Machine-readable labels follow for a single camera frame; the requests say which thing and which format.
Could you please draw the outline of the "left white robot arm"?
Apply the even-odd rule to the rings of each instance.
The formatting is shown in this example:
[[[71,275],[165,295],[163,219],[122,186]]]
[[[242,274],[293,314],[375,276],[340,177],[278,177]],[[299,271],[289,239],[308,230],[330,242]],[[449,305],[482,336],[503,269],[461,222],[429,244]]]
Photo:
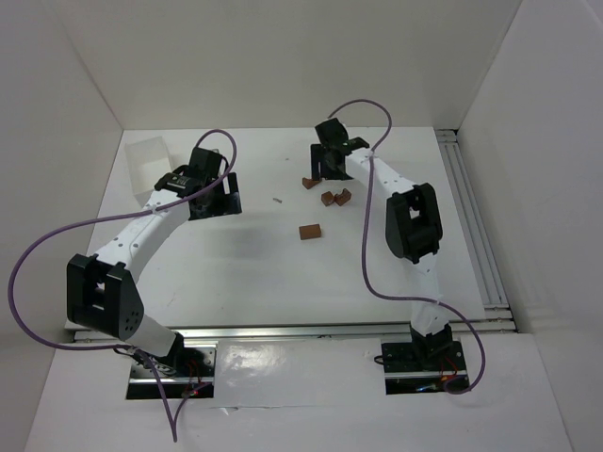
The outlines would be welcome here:
[[[236,174],[224,174],[225,157],[195,147],[187,164],[162,176],[143,214],[90,256],[67,265],[67,316],[79,326],[143,350],[161,372],[176,376],[204,355],[185,346],[182,334],[146,314],[139,277],[163,243],[188,221],[241,213]]]

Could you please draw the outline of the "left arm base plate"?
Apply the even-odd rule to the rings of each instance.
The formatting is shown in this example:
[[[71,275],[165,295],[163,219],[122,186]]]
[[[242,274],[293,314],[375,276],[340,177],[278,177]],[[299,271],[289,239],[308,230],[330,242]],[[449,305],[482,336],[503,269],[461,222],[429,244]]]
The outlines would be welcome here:
[[[131,367],[132,379],[151,379],[154,376],[151,367],[138,353],[128,349],[127,354],[134,361]],[[214,376],[215,350],[211,347],[183,347],[166,357],[157,358],[151,354],[148,357],[162,379],[193,379],[201,382],[203,378]]]

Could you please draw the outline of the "white perforated plastic box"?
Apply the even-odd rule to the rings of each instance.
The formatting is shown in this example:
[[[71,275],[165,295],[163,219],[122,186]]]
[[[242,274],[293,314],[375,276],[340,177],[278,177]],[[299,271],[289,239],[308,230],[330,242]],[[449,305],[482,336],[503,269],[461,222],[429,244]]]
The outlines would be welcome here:
[[[173,163],[163,137],[152,137],[124,147],[133,195],[143,207],[155,189],[155,184]]]

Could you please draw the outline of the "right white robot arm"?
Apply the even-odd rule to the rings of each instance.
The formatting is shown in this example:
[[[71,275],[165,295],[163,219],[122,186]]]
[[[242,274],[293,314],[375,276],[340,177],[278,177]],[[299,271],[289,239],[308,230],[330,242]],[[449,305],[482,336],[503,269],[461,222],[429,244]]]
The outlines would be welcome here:
[[[318,143],[310,146],[312,179],[355,180],[367,188],[361,267],[368,291],[378,299],[409,302],[415,361],[428,366],[441,360],[453,339],[435,271],[443,227],[433,186],[417,184],[396,172],[363,138],[350,137],[337,118],[321,122],[315,131]],[[415,296],[382,294],[368,279],[367,239],[373,202],[384,207],[385,243],[407,280],[416,285]]]

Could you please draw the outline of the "U-shaped brown wood block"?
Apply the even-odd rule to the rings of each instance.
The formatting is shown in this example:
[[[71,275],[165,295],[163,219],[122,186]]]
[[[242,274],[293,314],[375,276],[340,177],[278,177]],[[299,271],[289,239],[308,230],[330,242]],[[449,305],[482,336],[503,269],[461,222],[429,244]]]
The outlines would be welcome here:
[[[322,182],[321,179],[314,180],[314,179],[306,178],[306,177],[303,177],[301,179],[301,184],[305,189],[312,189],[313,187],[319,185],[321,182]]]

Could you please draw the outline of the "rectangular brown wood block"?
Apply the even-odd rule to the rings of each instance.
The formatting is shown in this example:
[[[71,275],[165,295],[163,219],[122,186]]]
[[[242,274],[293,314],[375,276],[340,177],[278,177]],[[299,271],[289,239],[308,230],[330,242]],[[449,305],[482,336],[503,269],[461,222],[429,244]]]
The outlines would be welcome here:
[[[322,231],[319,224],[302,225],[299,227],[300,240],[310,240],[322,237]]]

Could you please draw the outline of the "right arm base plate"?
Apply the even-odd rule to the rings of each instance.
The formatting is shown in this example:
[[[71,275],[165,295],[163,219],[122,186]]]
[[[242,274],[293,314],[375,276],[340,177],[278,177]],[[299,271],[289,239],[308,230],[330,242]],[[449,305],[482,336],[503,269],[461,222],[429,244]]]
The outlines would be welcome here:
[[[464,352],[460,341],[454,341],[444,351],[431,357],[421,357],[411,343],[384,343],[382,353],[374,358],[386,373],[451,372],[457,375],[466,371]]]

